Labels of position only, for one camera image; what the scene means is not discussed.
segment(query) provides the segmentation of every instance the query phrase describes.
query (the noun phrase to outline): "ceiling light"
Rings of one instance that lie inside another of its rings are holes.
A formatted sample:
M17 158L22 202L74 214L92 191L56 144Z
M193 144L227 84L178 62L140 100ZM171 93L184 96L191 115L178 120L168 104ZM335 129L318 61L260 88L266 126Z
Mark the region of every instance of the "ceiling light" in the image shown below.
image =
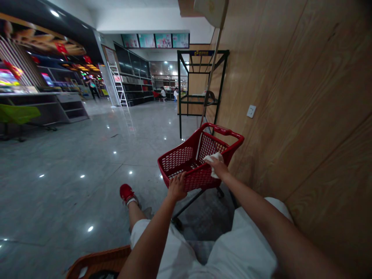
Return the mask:
M52 13L53 16L59 17L59 14L56 11L50 10L50 12Z

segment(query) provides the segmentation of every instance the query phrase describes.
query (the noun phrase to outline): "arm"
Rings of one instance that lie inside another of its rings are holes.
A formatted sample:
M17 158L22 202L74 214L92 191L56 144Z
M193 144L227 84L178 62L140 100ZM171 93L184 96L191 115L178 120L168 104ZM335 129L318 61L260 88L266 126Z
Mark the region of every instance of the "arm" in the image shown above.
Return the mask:
M167 197L130 253L118 279L156 278L174 207L187 195L184 192L185 175L183 172L169 181Z
M293 278L346 278L271 203L233 177L226 165L215 158L207 162L237 197L274 251L280 265Z

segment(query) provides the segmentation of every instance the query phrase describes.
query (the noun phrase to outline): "red sneaker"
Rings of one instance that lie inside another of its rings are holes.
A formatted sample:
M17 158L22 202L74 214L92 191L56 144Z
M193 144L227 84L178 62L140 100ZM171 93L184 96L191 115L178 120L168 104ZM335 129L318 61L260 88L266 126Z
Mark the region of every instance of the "red sneaker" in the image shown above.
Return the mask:
M123 203L125 203L125 205L127 205L127 202L132 198L135 198L137 204L139 205L136 195L128 184L123 184L122 186L120 186L120 197L123 199Z

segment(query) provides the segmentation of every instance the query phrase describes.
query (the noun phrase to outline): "cart wheel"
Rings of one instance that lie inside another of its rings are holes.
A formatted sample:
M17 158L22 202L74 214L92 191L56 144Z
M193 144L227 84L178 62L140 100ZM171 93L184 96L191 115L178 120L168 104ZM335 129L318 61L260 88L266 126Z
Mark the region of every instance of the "cart wheel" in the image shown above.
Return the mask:
M219 199L222 199L224 196L225 196L224 192L222 192L221 190L217 190L217 197Z
M177 230L183 231L182 222L178 218L172 218L172 223L173 223L173 225L175 225L175 227L177 228Z

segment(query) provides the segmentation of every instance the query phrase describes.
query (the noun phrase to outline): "tiled floor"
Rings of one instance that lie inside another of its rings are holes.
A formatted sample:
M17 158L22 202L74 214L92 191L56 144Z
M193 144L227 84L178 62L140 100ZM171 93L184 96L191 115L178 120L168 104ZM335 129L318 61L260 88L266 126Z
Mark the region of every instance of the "tiled floor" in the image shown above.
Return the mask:
M0 142L0 278L64 278L77 258L129 244L123 183L149 217L166 196L157 158L182 143L176 104L112 108L100 99L85 106L89 120ZM187 139L200 117L182 119ZM216 240L230 230L233 205L222 189L224 199L208 190L180 215L186 239Z

